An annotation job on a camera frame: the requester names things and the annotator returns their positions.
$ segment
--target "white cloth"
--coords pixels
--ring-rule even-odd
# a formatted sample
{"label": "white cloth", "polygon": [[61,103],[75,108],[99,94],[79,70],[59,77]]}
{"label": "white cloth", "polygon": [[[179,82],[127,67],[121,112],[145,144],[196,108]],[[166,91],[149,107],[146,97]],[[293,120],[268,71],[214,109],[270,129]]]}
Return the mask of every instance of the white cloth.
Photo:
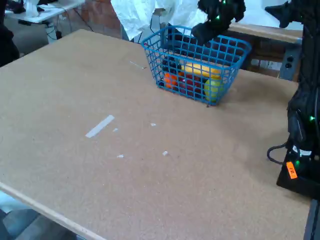
{"label": "white cloth", "polygon": [[38,17],[39,13],[37,10],[37,4],[39,3],[39,0],[24,0],[24,8],[25,8],[25,14],[28,17]]}
{"label": "white cloth", "polygon": [[[286,1],[245,0],[246,12],[240,23],[277,28],[279,21],[267,13],[265,7]],[[130,40],[150,27],[155,9],[165,9],[161,21],[171,25],[192,28],[207,19],[207,15],[198,9],[198,0],[111,0],[111,4]],[[293,22],[287,29],[302,30],[303,26]]]}

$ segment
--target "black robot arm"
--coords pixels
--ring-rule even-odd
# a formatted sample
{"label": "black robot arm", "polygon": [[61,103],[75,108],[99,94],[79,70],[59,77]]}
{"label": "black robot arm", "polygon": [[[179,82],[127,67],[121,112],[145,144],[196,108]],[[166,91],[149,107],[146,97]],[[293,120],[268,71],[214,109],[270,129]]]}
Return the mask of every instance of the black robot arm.
{"label": "black robot arm", "polygon": [[244,0],[200,0],[198,8],[208,15],[205,23],[192,28],[199,45],[228,30],[231,20],[240,21],[246,11]]}
{"label": "black robot arm", "polygon": [[[205,23],[192,29],[199,44],[227,30],[233,18],[241,20],[246,10],[244,0],[200,0],[198,7],[208,14]],[[279,20],[280,28],[293,21],[303,24],[299,85],[287,108],[289,137],[267,156],[282,165],[279,186],[320,200],[320,0],[291,0],[265,10]],[[283,162],[270,157],[280,147],[287,148]]]}

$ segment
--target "blue wire basket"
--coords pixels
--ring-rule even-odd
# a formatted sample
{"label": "blue wire basket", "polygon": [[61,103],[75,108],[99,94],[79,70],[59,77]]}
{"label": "blue wire basket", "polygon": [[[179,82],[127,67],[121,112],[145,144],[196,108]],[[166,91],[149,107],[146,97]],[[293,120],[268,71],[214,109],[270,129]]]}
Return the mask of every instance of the blue wire basket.
{"label": "blue wire basket", "polygon": [[191,28],[183,26],[162,28],[141,45],[158,87],[208,105],[227,93],[252,49],[246,41],[222,35],[198,45]]}

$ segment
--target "desk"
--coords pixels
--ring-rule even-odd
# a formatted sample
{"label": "desk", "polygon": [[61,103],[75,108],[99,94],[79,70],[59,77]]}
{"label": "desk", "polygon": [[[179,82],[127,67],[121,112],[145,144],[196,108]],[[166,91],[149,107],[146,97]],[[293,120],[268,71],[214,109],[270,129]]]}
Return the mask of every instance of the desk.
{"label": "desk", "polygon": [[229,30],[291,44],[301,44],[302,41],[302,31],[300,30],[288,30],[285,28],[242,23],[232,23]]}
{"label": "desk", "polygon": [[297,85],[240,70],[207,108],[130,61],[140,45],[80,30],[2,67],[0,190],[88,240],[301,240],[310,200],[266,157]]}
{"label": "desk", "polygon": [[48,36],[48,42],[52,43],[57,39],[53,18],[84,3],[85,0],[59,0],[59,2],[49,3],[48,5],[40,5],[39,7],[43,8],[44,11],[39,12],[39,16],[37,17],[29,17],[26,15],[26,12],[14,14],[9,10],[5,11],[5,16],[7,18],[23,20],[33,24],[42,24],[46,22],[45,31]]}

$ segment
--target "banana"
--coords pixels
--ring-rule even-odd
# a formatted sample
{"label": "banana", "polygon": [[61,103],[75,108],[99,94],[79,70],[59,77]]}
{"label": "banana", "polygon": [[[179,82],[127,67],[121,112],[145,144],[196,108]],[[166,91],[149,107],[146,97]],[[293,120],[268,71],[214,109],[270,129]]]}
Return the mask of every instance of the banana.
{"label": "banana", "polygon": [[221,71],[219,69],[203,66],[201,64],[188,62],[185,66],[181,66],[181,70],[186,73],[201,75],[206,78],[209,78],[211,73],[212,79],[221,79]]}

